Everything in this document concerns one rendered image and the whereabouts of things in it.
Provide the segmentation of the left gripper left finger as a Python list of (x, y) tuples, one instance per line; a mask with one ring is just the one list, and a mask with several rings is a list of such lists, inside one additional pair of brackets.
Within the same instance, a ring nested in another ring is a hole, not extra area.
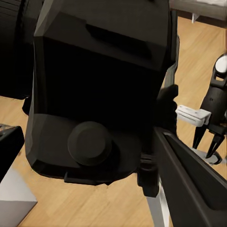
[(0, 183), (25, 143), (21, 126), (0, 130)]

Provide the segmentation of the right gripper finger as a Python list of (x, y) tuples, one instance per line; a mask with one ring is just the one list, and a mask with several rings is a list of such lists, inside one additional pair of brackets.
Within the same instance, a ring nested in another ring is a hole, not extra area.
[(193, 143), (192, 143), (192, 148), (196, 149), (204, 135), (206, 131), (206, 128), (201, 126), (201, 127), (197, 127), (195, 128), (195, 135), (193, 138)]
[(206, 159), (210, 158), (214, 154), (214, 152), (217, 150), (217, 148), (220, 146), (220, 144), (225, 139), (225, 136), (223, 134), (220, 134), (220, 133), (217, 133), (217, 132), (211, 131), (211, 130), (209, 132), (214, 134), (214, 138), (213, 138), (213, 141), (211, 143), (210, 149), (207, 152)]

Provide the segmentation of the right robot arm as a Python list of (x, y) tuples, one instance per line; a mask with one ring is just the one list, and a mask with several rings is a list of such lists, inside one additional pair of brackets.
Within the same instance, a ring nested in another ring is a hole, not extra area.
[[(224, 79), (216, 80), (216, 77)], [(213, 68), (210, 87), (201, 104), (200, 109), (180, 105), (176, 109), (177, 117), (194, 125), (195, 135), (192, 148), (196, 149), (206, 131), (214, 134), (207, 158), (210, 158), (227, 135), (227, 127), (221, 125), (227, 111), (227, 54), (220, 56)]]

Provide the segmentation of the digital camera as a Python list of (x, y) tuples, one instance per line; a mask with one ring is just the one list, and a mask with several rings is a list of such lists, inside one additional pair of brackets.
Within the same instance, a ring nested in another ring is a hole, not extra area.
[(0, 0), (0, 96), (25, 99), (33, 170), (94, 186), (136, 172), (177, 22), (169, 0)]

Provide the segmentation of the camera tripod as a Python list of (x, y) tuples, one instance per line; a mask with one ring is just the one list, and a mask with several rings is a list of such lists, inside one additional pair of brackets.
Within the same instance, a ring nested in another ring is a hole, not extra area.
[[(143, 194), (147, 199), (148, 207), (154, 222), (154, 227), (169, 227), (169, 209), (151, 145), (152, 127), (157, 126), (172, 132), (175, 136), (177, 132), (177, 113), (178, 105), (174, 98), (178, 96), (178, 85), (175, 84), (175, 74), (178, 67), (179, 37), (176, 45), (176, 61), (166, 71), (165, 86), (160, 88), (159, 95), (155, 101), (153, 110), (148, 119), (148, 125), (143, 136), (143, 147), (141, 153), (140, 166), (136, 170), (138, 187), (142, 188)], [(204, 151), (190, 148), (208, 165), (227, 164), (227, 157), (222, 158), (215, 151), (214, 154), (206, 159), (207, 153)]]

